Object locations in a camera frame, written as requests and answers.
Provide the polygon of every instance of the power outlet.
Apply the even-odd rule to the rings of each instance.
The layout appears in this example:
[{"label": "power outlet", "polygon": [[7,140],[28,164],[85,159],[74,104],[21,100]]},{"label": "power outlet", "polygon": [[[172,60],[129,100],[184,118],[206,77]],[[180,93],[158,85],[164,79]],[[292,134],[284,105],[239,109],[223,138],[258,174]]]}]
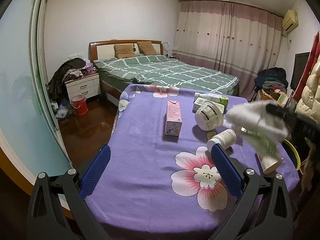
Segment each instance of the power outlet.
[{"label": "power outlet", "polygon": [[78,55],[69,56],[69,60],[74,59],[76,57],[78,57]]},{"label": "power outlet", "polygon": [[69,56],[69,60],[74,59],[76,57],[82,58],[82,54]]}]

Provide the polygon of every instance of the clothes pile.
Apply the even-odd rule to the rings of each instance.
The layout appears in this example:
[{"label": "clothes pile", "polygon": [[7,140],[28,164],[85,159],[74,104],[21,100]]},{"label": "clothes pile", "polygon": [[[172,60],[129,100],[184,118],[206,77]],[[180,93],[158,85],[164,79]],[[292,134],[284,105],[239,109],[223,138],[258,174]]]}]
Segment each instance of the clothes pile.
[{"label": "clothes pile", "polygon": [[56,109],[56,118],[58,120],[65,119],[73,113],[73,107],[71,106],[69,100],[63,99],[59,105],[59,108]]},{"label": "clothes pile", "polygon": [[286,78],[287,76],[283,68],[274,67],[264,69],[260,71],[254,79],[256,86],[255,92],[258,92],[260,89],[264,89],[265,91],[279,89],[286,93],[289,85]]},{"label": "clothes pile", "polygon": [[75,80],[85,76],[87,73],[96,71],[93,64],[89,60],[74,58],[63,63],[54,73],[49,82],[49,97],[52,101],[56,101],[58,105],[63,99],[68,99],[68,92],[65,82]]}]

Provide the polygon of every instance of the wooden headboard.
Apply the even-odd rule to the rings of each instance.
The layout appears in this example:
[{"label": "wooden headboard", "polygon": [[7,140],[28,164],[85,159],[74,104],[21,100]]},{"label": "wooden headboard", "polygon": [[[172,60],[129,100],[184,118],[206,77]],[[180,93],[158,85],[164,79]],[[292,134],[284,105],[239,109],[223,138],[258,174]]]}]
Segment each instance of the wooden headboard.
[{"label": "wooden headboard", "polygon": [[[109,59],[115,56],[114,44],[132,44],[136,54],[139,54],[137,42],[149,40],[113,40],[96,41],[89,44],[89,59],[91,62],[97,59]],[[161,41],[151,41],[156,51],[163,55],[163,46]]]}]

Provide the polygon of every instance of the pillow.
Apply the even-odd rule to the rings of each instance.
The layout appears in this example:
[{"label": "pillow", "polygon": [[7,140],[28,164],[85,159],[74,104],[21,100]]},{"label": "pillow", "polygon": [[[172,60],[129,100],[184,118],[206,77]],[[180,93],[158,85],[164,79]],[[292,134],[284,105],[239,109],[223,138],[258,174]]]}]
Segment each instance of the pillow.
[{"label": "pillow", "polygon": [[158,55],[157,51],[153,47],[151,41],[138,41],[138,48],[143,52],[144,55]]},{"label": "pillow", "polygon": [[133,51],[132,44],[115,44],[115,56],[117,58],[136,57],[137,55]]}]

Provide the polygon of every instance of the television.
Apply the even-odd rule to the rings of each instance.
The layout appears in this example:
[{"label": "television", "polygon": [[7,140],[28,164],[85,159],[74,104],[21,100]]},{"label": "television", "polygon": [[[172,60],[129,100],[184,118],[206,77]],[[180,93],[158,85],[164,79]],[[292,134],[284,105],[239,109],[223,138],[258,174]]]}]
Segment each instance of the television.
[{"label": "television", "polygon": [[296,54],[293,65],[290,88],[295,91],[306,67],[310,52]]}]

